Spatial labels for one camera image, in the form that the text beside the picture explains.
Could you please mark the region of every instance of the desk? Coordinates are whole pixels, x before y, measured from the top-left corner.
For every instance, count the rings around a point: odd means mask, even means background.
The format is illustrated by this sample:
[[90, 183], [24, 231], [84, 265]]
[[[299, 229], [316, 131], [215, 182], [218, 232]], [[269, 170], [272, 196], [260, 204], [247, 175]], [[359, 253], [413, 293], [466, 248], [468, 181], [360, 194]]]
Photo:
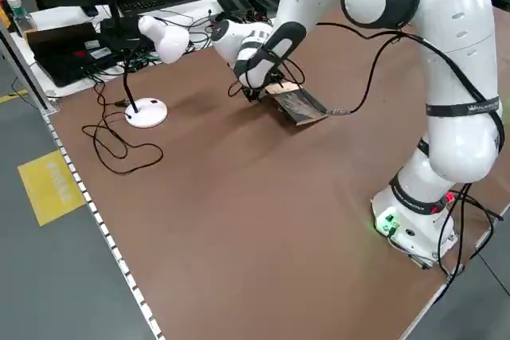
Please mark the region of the desk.
[[[87, 21], [91, 21], [94, 25], [97, 25], [101, 20], [105, 18], [109, 18], [109, 8], [108, 6], [98, 6], [99, 15], [95, 18], [87, 17], [80, 7], [57, 7], [48, 10], [38, 11], [32, 13], [33, 19], [35, 20], [37, 27], [39, 29], [53, 29], [58, 27], [63, 27], [66, 25], [75, 25], [80, 23], [85, 23]], [[164, 18], [166, 20], [179, 23], [180, 25], [190, 25], [192, 21], [190, 18], [193, 18], [195, 21], [204, 18], [209, 14], [209, 10], [212, 15], [219, 14], [222, 9], [216, 2], [216, 0], [201, 0], [199, 2], [187, 3], [181, 6], [166, 8], [159, 11], [153, 11], [147, 13], [151, 16], [156, 16], [159, 18]], [[206, 25], [198, 28], [192, 29], [193, 31], [203, 31]], [[20, 52], [25, 58], [28, 64], [32, 64], [34, 62], [33, 52], [30, 49], [27, 42], [19, 37], [16, 33], [12, 33], [11, 36], [14, 39], [14, 42], [18, 46]], [[195, 40], [201, 40], [203, 36], [198, 36]], [[47, 96], [68, 96], [73, 93], [83, 91], [84, 89], [90, 88], [94, 85], [94, 83], [89, 79], [83, 79], [77, 81], [76, 83], [70, 84], [67, 87], [59, 88], [55, 86], [55, 83], [48, 77], [46, 74], [37, 66], [33, 65], [31, 67], [33, 70], [33, 74], [36, 76], [37, 80], [41, 84], [43, 91]], [[109, 69], [108, 72], [119, 74], [122, 73], [121, 68], [112, 68]], [[103, 80], [110, 80], [110, 76], [102, 76]]]
[[[495, 12], [506, 100], [510, 15]], [[327, 20], [346, 22], [338, 11]], [[317, 27], [292, 58], [314, 96], [349, 107], [381, 44]], [[383, 55], [360, 113], [305, 129], [289, 126], [269, 105], [227, 97], [232, 80], [212, 49], [130, 76], [137, 96], [157, 95], [169, 114], [146, 131], [116, 123], [127, 141], [157, 143], [165, 152], [157, 166], [127, 177], [103, 168], [80, 131], [99, 119], [91, 90], [66, 97], [51, 116], [164, 335], [395, 340], [445, 281], [437, 268], [422, 271], [392, 249], [371, 218], [370, 198], [425, 129], [418, 47], [401, 41]], [[120, 79], [105, 95], [123, 96]], [[473, 188], [496, 211], [508, 204], [509, 151]], [[117, 166], [156, 155], [133, 151]], [[466, 218], [465, 246], [472, 248], [485, 218]]]

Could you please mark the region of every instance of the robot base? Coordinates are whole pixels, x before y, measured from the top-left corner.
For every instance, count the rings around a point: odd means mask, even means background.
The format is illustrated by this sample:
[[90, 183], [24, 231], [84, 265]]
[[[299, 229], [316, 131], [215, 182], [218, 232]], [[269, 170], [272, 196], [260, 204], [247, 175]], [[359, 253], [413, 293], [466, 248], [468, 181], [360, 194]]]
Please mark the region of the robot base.
[[388, 186], [378, 193], [372, 201], [375, 216], [375, 228], [402, 252], [422, 268], [431, 268], [456, 243], [457, 235], [453, 231], [453, 219], [446, 224], [442, 236], [441, 253], [437, 254], [437, 243], [441, 227], [448, 214], [447, 209], [434, 215], [417, 214], [403, 206]]

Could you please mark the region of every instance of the white desk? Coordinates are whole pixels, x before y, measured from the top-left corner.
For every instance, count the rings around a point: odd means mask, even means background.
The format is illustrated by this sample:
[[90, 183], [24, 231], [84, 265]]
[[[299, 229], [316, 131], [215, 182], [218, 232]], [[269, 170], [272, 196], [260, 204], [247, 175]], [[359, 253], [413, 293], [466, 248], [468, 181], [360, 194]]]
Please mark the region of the white desk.
[[[96, 8], [98, 9], [99, 14], [94, 18], [89, 18], [88, 16], [86, 16], [80, 7], [57, 7], [48, 10], [34, 12], [32, 13], [32, 16], [39, 30], [54, 29], [67, 25], [81, 24], [88, 21], [91, 21], [93, 25], [98, 25], [101, 20], [109, 18], [109, 8], [108, 6], [98, 6]], [[193, 20], [197, 21], [200, 18], [206, 17], [209, 14], [209, 10], [212, 15], [219, 14], [220, 12], [222, 12], [221, 7], [218, 5], [216, 0], [201, 0], [199, 2], [192, 2], [183, 4], [181, 6], [175, 6], [162, 10], [152, 11], [147, 14], [159, 18], [164, 18], [166, 20], [179, 23], [180, 25], [191, 25]], [[203, 31], [205, 27], [206, 25], [203, 25], [198, 28], [193, 28], [191, 31]], [[14, 39], [14, 42], [18, 46], [23, 57], [25, 58], [26, 62], [29, 65], [32, 65], [35, 62], [35, 60], [33, 58], [33, 52], [30, 49], [27, 42], [21, 37], [19, 37], [16, 33], [12, 33], [11, 36]], [[195, 37], [193, 35], [191, 36], [192, 41], [193, 40], [199, 41], [202, 39], [203, 36], [201, 35], [196, 35]], [[72, 83], [66, 87], [59, 88], [48, 76], [46, 76], [46, 74], [38, 67], [37, 64], [32, 65], [30, 68], [32, 69], [32, 72], [36, 76], [39, 83], [41, 84], [41, 87], [45, 94], [50, 97], [51, 96], [62, 97], [72, 95], [73, 93], [83, 91], [94, 85], [94, 83], [91, 80], [83, 79], [77, 81], [76, 83]], [[121, 74], [122, 71], [123, 69], [121, 69], [120, 67], [108, 69], [109, 73]], [[112, 76], [102, 76], [102, 78], [103, 80], [107, 81], [110, 80]]]

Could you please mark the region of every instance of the lamp head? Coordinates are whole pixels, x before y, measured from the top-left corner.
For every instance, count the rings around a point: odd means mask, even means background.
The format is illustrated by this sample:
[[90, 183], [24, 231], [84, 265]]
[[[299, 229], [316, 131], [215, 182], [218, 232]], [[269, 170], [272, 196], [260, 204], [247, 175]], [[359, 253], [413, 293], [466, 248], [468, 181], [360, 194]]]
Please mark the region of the lamp head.
[[190, 33], [176, 25], [164, 25], [152, 16], [144, 16], [138, 22], [139, 31], [154, 42], [161, 61], [170, 64], [186, 52], [190, 44]]

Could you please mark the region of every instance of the lamp base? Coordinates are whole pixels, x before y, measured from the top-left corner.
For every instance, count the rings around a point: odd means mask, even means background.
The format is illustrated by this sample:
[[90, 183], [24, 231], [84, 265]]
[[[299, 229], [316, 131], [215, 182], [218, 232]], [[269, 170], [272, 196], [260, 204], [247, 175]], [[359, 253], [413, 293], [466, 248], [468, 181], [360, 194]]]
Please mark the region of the lamp base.
[[146, 98], [135, 101], [135, 104], [138, 113], [135, 113], [132, 105], [126, 108], [126, 121], [133, 127], [155, 127], [167, 117], [168, 110], [163, 101]]

